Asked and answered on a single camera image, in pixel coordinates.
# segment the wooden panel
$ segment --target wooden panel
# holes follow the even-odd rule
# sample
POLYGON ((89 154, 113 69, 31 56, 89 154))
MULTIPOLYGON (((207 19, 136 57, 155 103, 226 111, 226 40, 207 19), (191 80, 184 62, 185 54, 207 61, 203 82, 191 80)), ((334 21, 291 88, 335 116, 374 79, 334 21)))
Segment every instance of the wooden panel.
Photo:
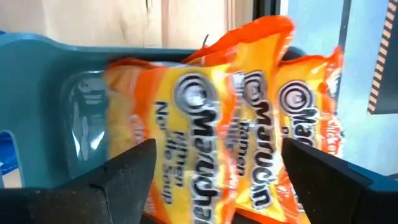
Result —
POLYGON ((0 0, 0 30, 44 34, 42 0, 0 0))
POLYGON ((162 47, 162 0, 146 0, 144 47, 162 47))
POLYGON ((47 35, 77 45, 144 45, 145 1, 43 0, 47 35))
POLYGON ((14 169, 8 174, 2 177, 2 181, 5 188, 21 188, 21 174, 19 173, 19 169, 14 169))
POLYGON ((201 47, 206 35, 207 45, 214 44, 227 31, 226 1, 166 0, 168 19, 163 20, 164 47, 201 47))
POLYGON ((233 25, 228 27, 228 30, 241 27, 244 24, 253 20, 253 0, 227 0, 230 5, 228 10, 228 20, 233 25))

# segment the teal plastic container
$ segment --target teal plastic container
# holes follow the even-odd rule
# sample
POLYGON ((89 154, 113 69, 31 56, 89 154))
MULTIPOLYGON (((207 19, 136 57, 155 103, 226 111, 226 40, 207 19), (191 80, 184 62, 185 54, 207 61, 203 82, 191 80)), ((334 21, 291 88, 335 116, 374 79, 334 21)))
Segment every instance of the teal plastic container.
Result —
POLYGON ((35 34, 1 35, 0 132, 12 136, 22 186, 56 187, 107 160, 108 101, 101 75, 110 62, 179 62, 192 52, 77 47, 35 34))

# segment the maruchan logo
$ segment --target maruchan logo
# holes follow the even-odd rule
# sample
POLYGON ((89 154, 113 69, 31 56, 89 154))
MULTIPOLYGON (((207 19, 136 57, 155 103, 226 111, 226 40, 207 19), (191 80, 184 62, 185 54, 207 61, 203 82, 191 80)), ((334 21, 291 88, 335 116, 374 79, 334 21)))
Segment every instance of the maruchan logo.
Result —
POLYGON ((276 181, 274 175, 274 120, 272 107, 267 99, 267 85, 262 71, 254 71, 244 76, 244 101, 254 110, 255 117, 250 131, 256 137, 256 151, 250 158, 251 202, 255 211, 260 211, 272 204, 269 184, 276 181))
POLYGON ((286 83, 279 90, 279 106, 291 119, 292 138, 315 146, 314 133, 319 110, 315 107, 310 86, 301 80, 286 83))
POLYGON ((218 161, 215 131, 219 120, 218 94, 213 84, 201 73, 182 75, 175 87, 174 101, 191 119, 191 140, 197 159, 192 175, 192 213, 194 223, 213 223, 215 203, 220 197, 216 187, 218 161))

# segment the noodle package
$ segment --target noodle package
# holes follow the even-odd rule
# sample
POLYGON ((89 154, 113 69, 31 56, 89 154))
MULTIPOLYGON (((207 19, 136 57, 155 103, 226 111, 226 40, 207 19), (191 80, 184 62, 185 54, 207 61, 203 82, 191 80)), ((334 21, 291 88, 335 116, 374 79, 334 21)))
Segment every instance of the noodle package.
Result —
MULTIPOLYGON (((342 156, 343 128, 335 115, 333 99, 342 65, 340 48, 330 57, 306 55, 280 63, 273 83, 277 91, 272 92, 271 97, 277 99, 282 137, 342 156)), ((280 172, 277 191, 285 200, 292 201, 294 189, 285 169, 280 172)), ((289 222, 309 223, 296 195, 294 202, 295 205, 284 203, 289 222)))
POLYGON ((144 213, 157 223, 232 220, 237 177, 224 140, 236 95, 228 69, 127 59, 104 74, 110 89, 110 156, 156 139, 155 174, 144 213))
MULTIPOLYGON (((243 74, 237 104, 238 125, 234 147, 239 177, 237 212, 260 223, 286 222, 278 199, 280 128, 276 99, 271 92, 277 65, 292 40, 293 24, 284 16, 262 17, 228 32, 217 43, 184 60, 191 65, 230 63, 230 71, 243 74)), ((294 205, 294 200, 287 203, 294 205)))

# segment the yellow black striped tape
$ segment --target yellow black striped tape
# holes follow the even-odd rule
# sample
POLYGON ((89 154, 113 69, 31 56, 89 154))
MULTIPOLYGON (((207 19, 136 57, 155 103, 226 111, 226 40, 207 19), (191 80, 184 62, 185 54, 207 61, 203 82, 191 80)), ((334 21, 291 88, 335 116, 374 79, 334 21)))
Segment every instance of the yellow black striped tape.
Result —
POLYGON ((376 109, 377 97, 379 96, 380 90, 380 81, 383 76, 384 64, 386 63, 391 31, 395 19, 395 12, 397 10, 397 2, 398 0, 390 0, 388 4, 386 20, 384 21, 384 28, 381 35, 379 55, 377 56, 376 68, 374 69, 371 94, 369 96, 368 114, 373 114, 376 109))

